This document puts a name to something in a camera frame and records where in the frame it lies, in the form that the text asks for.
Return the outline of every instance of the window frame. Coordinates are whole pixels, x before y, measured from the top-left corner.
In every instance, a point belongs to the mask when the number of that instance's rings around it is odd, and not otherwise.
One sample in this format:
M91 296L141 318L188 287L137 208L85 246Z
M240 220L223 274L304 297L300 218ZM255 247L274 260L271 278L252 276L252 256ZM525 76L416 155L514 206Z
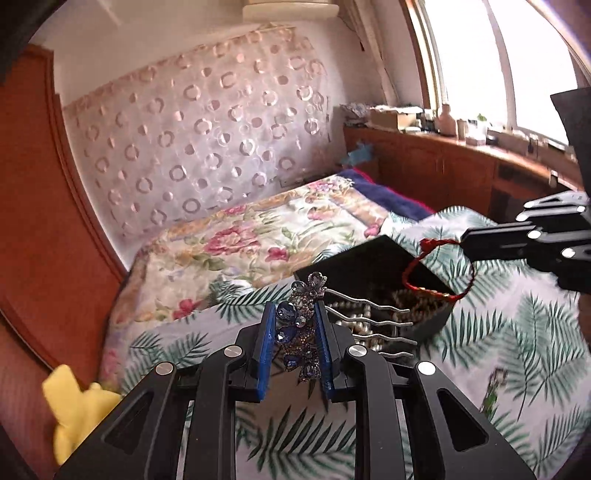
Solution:
M496 40L496 47L499 51L501 70L505 81L507 104L507 123L505 128L508 131L515 129L528 135L534 134L540 138L547 138L552 142L566 146L563 142L549 137L547 134L535 132L518 125L515 88L505 40L489 0L480 1L484 4L489 22L491 23ZM562 19L543 2L543 0L527 0L527 2L558 32L569 49L571 59L574 63L573 66L575 68L578 66L587 83L591 85L591 58L574 34ZM411 41L413 42L413 48L417 58L421 89L423 90L423 106L424 108L439 109L443 103L447 102L445 79L441 69L439 53L437 52L436 39L428 19L424 0L400 0L400 4L407 20L407 26L411 34Z

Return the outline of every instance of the window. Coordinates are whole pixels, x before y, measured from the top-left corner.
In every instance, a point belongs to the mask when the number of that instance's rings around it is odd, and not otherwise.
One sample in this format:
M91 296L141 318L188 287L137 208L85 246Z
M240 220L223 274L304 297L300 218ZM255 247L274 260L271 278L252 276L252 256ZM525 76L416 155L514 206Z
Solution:
M418 0L456 117L568 143L550 95L577 88L566 43L527 0Z

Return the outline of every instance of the silver wavy prong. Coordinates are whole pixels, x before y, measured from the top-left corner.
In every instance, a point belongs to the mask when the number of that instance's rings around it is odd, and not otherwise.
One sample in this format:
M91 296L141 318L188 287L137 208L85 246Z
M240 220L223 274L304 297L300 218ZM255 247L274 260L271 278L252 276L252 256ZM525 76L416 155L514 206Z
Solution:
M359 340L367 340L369 338L381 338L382 340L386 340L387 342L404 342L410 343L411 345L416 345L416 341L411 340L410 338L404 337L388 337L382 335L381 333L370 333L369 335L358 335L356 333L353 334L353 338L357 338Z
M324 306L324 308L326 309L327 312L330 312L334 315L336 315L338 318L340 318L341 320L344 320L346 322L367 322L371 325L375 325L377 327L380 327L382 325L394 325L396 327L410 327L412 325L414 325L413 322L404 322L404 323L398 323L398 322L393 322L392 320L383 320L381 322L377 322L376 320L372 320L372 319L368 319L367 317L347 317L346 315L343 315L341 312L337 312L335 309L331 308L331 307L327 307L326 305Z
M386 358L400 358L402 356L407 356L409 358L414 357L413 354L408 353L408 352L400 352L400 353L386 353L386 352L378 352L380 355L386 357Z
M367 300L367 299L354 299L353 297L349 297L348 295L345 295L344 293L333 290L332 288L327 288L325 290L325 292L332 293L333 295L336 295L336 296L341 297L342 299L345 299L348 301L354 301L355 303L366 303L367 305L371 305L374 309L377 309L377 310L390 310L391 312L398 312L398 313L410 312L409 309L401 310L396 307L392 307L391 305L378 305L378 304L372 302L371 300Z

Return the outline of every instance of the white sheet with green leaves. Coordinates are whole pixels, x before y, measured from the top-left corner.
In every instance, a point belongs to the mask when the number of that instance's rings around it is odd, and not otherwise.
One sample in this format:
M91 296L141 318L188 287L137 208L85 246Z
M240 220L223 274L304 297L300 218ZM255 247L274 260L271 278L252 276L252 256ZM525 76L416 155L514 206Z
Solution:
M453 207L418 223L391 215L382 234L417 254L423 238L459 238L468 227L492 224ZM334 244L317 260L347 248ZM453 290L465 288L469 263L458 247L441 247L424 262ZM539 479L552 478L591 420L591 355L577 323L577 295L522 261L481 262L477 272L472 291L419 357L437 364L481 407ZM289 296L292 281L258 290L231 281L212 284L218 305L135 340L124 392L160 361L185 367L232 343L240 328L260 320L267 300ZM283 372L275 361L265 401L237 406L238 480L353 479L354 404L329 405L319 385L298 385L297 374ZM407 478L412 478L408 438L402 433Z

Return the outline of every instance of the patterned wallpaper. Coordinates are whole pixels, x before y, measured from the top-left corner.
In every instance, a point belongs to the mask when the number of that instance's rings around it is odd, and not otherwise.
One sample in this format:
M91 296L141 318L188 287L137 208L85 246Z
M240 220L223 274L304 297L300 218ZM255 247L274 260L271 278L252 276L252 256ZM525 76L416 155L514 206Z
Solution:
M325 91L310 41L282 27L145 66L64 119L103 225L132 239L330 168Z

